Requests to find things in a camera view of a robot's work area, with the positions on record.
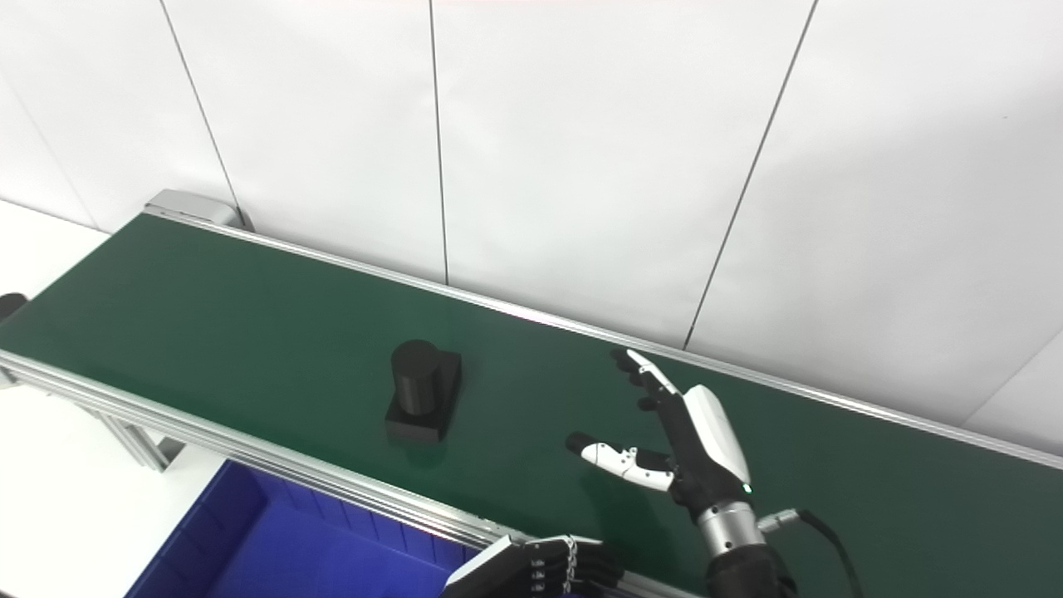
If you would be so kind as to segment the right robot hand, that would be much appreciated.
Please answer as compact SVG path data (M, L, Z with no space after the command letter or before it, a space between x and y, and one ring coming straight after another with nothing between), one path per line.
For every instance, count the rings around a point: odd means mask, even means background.
M624 481L668 493L692 519L729 505L750 507L747 459L715 394L705 385L681 391L664 372L637 351L612 351L615 368L646 391L642 411L656 414L668 452L624 446L573 432L566 449Z

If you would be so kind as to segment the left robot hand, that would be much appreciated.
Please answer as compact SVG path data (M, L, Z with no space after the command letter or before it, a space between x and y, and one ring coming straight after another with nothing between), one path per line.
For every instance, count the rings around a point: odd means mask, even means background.
M441 597L600 597L625 575L603 542L505 535L448 576Z

